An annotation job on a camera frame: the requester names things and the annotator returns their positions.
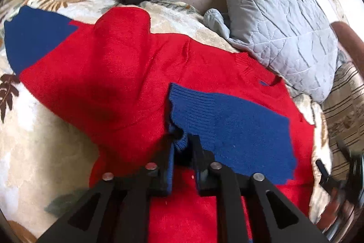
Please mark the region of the red and blue knit sweater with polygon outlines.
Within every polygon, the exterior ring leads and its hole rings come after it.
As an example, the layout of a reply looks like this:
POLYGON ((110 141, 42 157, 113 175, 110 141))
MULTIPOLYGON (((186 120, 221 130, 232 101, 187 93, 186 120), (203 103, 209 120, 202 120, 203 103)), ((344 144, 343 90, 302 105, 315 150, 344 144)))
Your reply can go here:
POLYGON ((25 6, 4 24, 21 83, 97 145, 91 188, 172 147, 172 191, 151 197, 147 242, 218 242, 217 201, 198 193, 191 134, 235 173, 263 174, 308 218, 314 127, 283 80, 245 52, 150 27, 137 7, 86 24, 25 6))

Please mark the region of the striped brown bed sheet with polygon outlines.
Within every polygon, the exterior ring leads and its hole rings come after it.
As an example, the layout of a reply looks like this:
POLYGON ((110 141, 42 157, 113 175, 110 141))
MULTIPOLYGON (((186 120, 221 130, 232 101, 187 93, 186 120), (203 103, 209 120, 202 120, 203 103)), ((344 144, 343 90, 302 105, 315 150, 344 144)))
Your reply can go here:
POLYGON ((353 63, 337 70, 322 109, 333 154, 331 174, 337 179, 346 179, 349 163, 339 151, 336 139, 340 138, 351 151, 363 152, 363 78, 353 63))

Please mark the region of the beige leaf-pattern fleece blanket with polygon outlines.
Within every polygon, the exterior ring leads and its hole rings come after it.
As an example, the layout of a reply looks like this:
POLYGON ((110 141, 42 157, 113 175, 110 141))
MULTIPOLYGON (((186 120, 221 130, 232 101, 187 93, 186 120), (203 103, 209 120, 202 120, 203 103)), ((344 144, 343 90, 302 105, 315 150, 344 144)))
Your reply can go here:
MULTIPOLYGON (((1 76, 5 85, 20 93, 4 95, 4 122, 1 120, 1 210, 23 242, 35 242, 68 206, 87 189, 91 161, 96 160, 96 146, 71 124, 61 120, 37 101, 23 84, 15 82, 4 45, 4 21, 11 21, 25 5, 61 13, 86 23, 96 20, 118 5, 117 0, 4 0, 1 2, 1 76)), ((187 3, 158 0, 142 4, 151 15, 153 33, 183 33, 209 46, 237 52, 222 37, 203 25, 203 17, 187 3)), ((319 185, 321 173, 315 162, 332 168, 328 129, 320 105, 310 96, 292 97, 309 124, 314 125, 312 166, 313 193, 309 219, 316 223, 330 196, 319 185)))

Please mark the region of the grey quilted pillow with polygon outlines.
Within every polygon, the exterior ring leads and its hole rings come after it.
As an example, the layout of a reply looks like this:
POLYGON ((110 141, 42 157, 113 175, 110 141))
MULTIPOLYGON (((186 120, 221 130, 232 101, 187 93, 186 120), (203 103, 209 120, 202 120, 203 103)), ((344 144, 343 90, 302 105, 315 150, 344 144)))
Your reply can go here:
POLYGON ((228 15, 209 9, 204 24, 283 77, 294 96, 322 103, 333 87, 338 41, 316 0, 226 0, 228 15))

